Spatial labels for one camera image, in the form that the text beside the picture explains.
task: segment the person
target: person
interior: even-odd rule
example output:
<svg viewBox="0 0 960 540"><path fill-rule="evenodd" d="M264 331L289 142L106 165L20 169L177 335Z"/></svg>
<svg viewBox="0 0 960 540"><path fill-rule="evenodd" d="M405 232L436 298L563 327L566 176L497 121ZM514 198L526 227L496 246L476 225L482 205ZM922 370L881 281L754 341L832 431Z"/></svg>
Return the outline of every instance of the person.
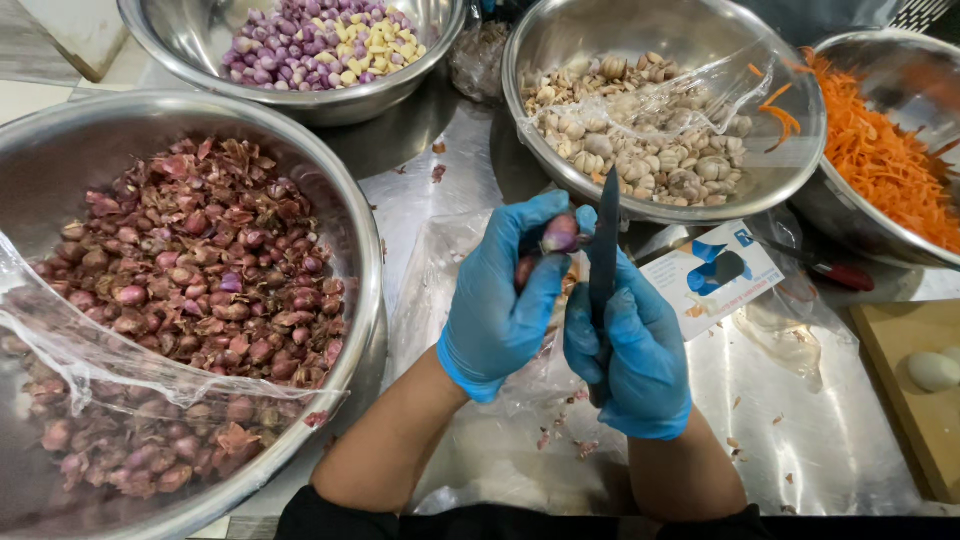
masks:
<svg viewBox="0 0 960 540"><path fill-rule="evenodd" d="M570 258L545 256L516 294L517 246L568 205L568 194L558 190L493 212L480 245L461 265L440 340L324 456L284 509L277 539L618 537L615 519L490 504L398 517L457 410L469 400L493 400L538 351ZM590 207L577 211L585 233L596 219ZM670 305L622 252L615 285L604 321L614 351L609 375L593 360L599 341L587 283L578 283L567 303L564 355L584 380L611 390L598 419L628 437L636 506L663 524L658 538L771 538L691 401L684 341Z"/></svg>

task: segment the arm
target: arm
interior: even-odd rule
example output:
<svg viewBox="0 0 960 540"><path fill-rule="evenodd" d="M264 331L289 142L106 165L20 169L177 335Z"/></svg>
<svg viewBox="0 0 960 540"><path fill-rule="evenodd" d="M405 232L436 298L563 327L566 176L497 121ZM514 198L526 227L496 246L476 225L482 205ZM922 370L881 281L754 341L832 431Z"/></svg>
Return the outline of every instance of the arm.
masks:
<svg viewBox="0 0 960 540"><path fill-rule="evenodd" d="M676 439L627 442L634 499L644 515L661 523L706 521L747 507L740 476L697 407Z"/></svg>
<svg viewBox="0 0 960 540"><path fill-rule="evenodd" d="M577 211L591 232L596 212ZM594 357L599 340L590 323L589 291L570 295L564 355L587 382L608 384L612 398L599 420L629 437L636 505L666 523L720 519L747 507L730 458L690 398L684 341L673 309L623 253L617 255L617 292L604 325L613 345L609 376Z"/></svg>
<svg viewBox="0 0 960 540"><path fill-rule="evenodd" d="M527 232L566 211L552 191L497 209L460 267L440 341L373 404L317 465L311 484L330 503L398 513L413 494L453 414L489 402L540 348L570 259L544 257L522 294L517 248Z"/></svg>
<svg viewBox="0 0 960 540"><path fill-rule="evenodd" d="M310 483L339 506L399 513L468 400L431 347L337 442Z"/></svg>

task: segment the wooden cutting board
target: wooden cutting board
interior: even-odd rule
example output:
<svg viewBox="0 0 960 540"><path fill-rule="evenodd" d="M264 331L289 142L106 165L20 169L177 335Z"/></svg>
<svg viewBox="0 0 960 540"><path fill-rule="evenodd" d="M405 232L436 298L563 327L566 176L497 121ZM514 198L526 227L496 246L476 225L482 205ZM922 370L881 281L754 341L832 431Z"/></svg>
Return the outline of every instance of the wooden cutting board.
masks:
<svg viewBox="0 0 960 540"><path fill-rule="evenodd" d="M926 392L910 379L906 359L960 347L960 300L859 305L851 313L934 496L959 504L960 387Z"/></svg>

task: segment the gloved hand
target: gloved hand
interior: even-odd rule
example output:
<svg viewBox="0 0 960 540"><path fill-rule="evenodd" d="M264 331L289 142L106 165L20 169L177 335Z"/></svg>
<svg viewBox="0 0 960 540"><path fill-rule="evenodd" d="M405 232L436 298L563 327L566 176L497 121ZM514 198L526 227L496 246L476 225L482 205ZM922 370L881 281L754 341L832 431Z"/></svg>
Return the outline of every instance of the gloved hand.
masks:
<svg viewBox="0 0 960 540"><path fill-rule="evenodd" d="M542 258L517 297L517 247L525 233L565 212L568 205L569 194L557 190L494 210L480 245L460 266L437 357L450 378L477 402L492 401L507 376L540 349L570 257Z"/></svg>
<svg viewBox="0 0 960 540"><path fill-rule="evenodd" d="M577 210L582 233L593 233L596 220L591 207ZM692 405L680 325L657 289L617 252L617 291L604 317L613 346L609 377L594 359L600 341L590 322L587 283L577 284L566 305L564 355L584 380L610 386L612 398L600 411L600 422L631 437L674 439L686 429Z"/></svg>

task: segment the red knife handle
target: red knife handle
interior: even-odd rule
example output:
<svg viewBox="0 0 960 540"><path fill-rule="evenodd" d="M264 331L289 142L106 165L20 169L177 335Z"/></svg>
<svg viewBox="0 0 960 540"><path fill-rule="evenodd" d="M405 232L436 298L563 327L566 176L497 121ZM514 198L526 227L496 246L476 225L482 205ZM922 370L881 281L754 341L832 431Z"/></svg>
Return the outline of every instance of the red knife handle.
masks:
<svg viewBox="0 0 960 540"><path fill-rule="evenodd" d="M814 267L814 269L824 276L834 280L835 282L842 283L851 289L860 290L863 292L870 292L874 290L874 279L859 268L854 268L853 266L848 266L846 264L834 263L830 266L827 266L826 264L818 264Z"/></svg>

